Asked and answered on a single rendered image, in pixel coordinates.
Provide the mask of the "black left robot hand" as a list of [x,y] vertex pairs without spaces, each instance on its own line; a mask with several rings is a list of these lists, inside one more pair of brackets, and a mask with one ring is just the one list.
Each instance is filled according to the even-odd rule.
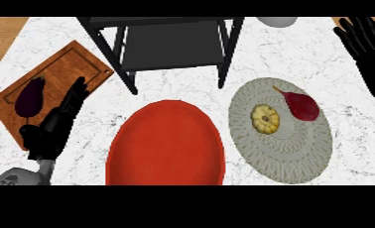
[[51,109],[41,124],[20,127],[19,133],[23,139],[23,147],[29,150],[29,160],[53,161],[60,155],[71,135],[73,121],[88,95],[85,78],[79,76],[60,105]]

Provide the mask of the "red pear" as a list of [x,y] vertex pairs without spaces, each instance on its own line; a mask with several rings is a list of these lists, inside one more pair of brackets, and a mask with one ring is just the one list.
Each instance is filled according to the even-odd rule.
[[283,92],[276,87],[274,90],[283,96],[283,101],[293,118],[299,121],[314,121],[319,116],[319,106],[311,97],[305,94]]

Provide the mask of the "grey round woven placemat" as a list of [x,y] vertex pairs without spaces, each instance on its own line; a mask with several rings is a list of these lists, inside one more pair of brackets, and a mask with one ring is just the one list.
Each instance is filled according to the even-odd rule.
[[[230,135],[246,163],[261,175],[282,183],[305,183],[327,167],[332,155],[329,124],[323,111],[314,121],[299,121],[274,87],[285,92],[305,93],[279,78],[261,77],[246,82],[229,107]],[[271,134],[260,133],[252,125],[257,105],[268,105],[280,115],[280,126]]]

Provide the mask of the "black tiered shelf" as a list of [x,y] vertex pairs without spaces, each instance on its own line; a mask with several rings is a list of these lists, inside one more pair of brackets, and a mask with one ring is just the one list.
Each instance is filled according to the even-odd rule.
[[243,17],[78,17],[128,91],[138,71],[214,65],[224,86]]

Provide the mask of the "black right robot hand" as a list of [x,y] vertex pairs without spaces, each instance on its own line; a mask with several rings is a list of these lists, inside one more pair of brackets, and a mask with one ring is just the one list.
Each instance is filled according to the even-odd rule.
[[341,18],[338,23],[333,33],[355,60],[366,87],[375,97],[375,21],[370,17],[348,17]]

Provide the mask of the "yellow pattypan squash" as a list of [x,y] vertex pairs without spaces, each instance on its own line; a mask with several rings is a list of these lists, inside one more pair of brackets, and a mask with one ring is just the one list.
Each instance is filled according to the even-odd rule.
[[257,105],[251,113],[252,126],[261,134],[273,134],[280,126],[280,115],[267,104]]

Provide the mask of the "red oval plate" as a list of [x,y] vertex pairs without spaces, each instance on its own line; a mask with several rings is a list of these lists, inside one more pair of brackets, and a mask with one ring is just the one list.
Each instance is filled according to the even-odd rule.
[[133,113],[109,147],[107,185],[217,185],[224,170],[220,133],[195,105],[162,100]]

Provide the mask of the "grey round object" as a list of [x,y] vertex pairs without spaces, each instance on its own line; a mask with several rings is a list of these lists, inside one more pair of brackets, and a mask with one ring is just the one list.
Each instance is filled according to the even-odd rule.
[[285,28],[291,26],[296,17],[258,17],[258,20],[273,28]]

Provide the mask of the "brown wooden cutting board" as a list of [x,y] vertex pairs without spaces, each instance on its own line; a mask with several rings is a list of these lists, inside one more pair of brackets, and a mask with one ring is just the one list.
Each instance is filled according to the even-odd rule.
[[[76,78],[85,78],[88,92],[94,92],[112,75],[112,69],[76,42],[69,44],[40,63],[40,65],[0,92],[0,121],[20,147],[23,139],[19,128],[29,123],[38,125],[62,99]],[[44,76],[44,106],[38,115],[29,119],[16,115],[14,102],[20,91],[34,77]]]

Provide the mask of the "dark purple eggplant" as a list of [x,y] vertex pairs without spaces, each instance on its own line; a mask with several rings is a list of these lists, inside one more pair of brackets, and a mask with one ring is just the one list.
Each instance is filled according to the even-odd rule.
[[17,96],[14,103],[14,111],[16,114],[23,118],[34,117],[42,109],[44,85],[44,76],[35,77],[26,84]]

